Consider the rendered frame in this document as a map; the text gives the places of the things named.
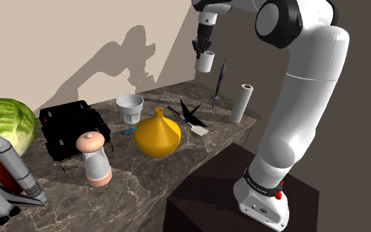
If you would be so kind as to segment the green cabbage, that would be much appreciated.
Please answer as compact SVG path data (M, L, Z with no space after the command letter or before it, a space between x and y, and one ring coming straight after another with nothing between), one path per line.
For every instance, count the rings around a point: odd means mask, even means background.
M0 137L23 156L33 143L37 129L34 112L20 101L0 98Z

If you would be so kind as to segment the black toaster appliance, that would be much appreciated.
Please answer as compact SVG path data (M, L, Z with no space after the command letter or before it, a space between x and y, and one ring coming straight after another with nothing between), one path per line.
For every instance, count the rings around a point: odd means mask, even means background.
M82 152L76 148L76 141L85 132L99 132L106 144L110 142L109 127L100 113L84 100L41 109L39 120L53 161L63 163L80 156Z

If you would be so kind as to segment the dark sword letter opener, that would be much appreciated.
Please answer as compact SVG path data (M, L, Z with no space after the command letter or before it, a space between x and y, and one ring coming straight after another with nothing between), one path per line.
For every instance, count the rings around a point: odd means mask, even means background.
M220 72L219 72L219 78L218 78L218 81L217 81L215 94L212 96L212 99L213 99L212 108L214 108L215 102L219 99L218 93L219 93L219 89L220 89L220 86L221 86L221 81L223 80L223 77L224 77L224 74L225 74L226 64L227 64L227 61L224 60L222 66L221 66Z

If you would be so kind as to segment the yellow round vase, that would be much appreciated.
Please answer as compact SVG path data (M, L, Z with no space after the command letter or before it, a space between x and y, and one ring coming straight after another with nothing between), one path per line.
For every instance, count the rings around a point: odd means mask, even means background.
M153 117L142 120L134 130L137 148L145 155L162 158L171 154L181 141L181 130L171 119L164 117L163 108L155 108Z

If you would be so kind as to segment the grey ribbed tumbler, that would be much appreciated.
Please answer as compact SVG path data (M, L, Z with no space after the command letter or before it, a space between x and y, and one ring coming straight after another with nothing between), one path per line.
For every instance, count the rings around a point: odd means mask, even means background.
M121 114L123 123L135 125L140 121L140 114L143 109L144 99L136 94L125 94L119 96L115 103Z

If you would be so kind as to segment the black origami crane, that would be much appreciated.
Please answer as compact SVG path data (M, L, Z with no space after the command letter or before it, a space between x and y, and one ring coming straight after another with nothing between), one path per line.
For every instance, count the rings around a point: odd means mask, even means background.
M205 125L203 122L201 122L201 120L199 120L197 117L194 116L194 112L201 106L201 104L196 106L192 111L189 111L187 106L183 103L183 101L180 100L180 102L181 102L181 107L182 107L185 123L191 123L193 125L207 127L207 125Z

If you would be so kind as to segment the white cup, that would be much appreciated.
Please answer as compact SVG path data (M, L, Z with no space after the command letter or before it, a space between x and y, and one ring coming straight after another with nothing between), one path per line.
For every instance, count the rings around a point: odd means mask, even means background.
M205 51L201 53L195 60L195 70L201 73L209 73L212 68L215 53L212 51Z

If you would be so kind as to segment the black handled spatula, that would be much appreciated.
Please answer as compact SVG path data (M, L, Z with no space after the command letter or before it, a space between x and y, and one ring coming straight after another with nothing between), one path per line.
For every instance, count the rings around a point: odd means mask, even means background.
M169 109L171 112L173 112L174 114L179 116L181 119L185 119L180 113L175 111L172 107L167 106L167 109ZM198 125L193 125L189 122L186 122L186 123L191 126L190 130L193 133L197 134L198 136L204 136L205 134L209 133L209 131L207 129L205 129L204 127L201 127L201 126L198 126Z

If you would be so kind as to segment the pink and grey pepper mill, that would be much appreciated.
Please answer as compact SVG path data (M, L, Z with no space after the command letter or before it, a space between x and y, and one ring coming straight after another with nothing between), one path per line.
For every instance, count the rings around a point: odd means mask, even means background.
M105 138L100 132L85 132L78 137L76 148L82 152L86 178L92 187L102 187L110 182L112 170L103 145Z

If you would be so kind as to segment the white paper towel roll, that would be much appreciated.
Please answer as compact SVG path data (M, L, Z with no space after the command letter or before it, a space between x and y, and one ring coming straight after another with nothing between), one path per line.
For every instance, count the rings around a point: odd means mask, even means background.
M240 92L234 100L233 110L230 115L230 122L236 124L240 123L252 95L253 89L254 88L249 84L241 85Z

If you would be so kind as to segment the dark robot stand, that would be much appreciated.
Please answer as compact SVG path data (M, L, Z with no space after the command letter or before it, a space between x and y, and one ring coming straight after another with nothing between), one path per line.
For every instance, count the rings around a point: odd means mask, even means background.
M163 232L275 232L244 215L233 185L254 154L232 143L193 171L168 197ZM290 217L283 232L317 232L319 192L287 175Z

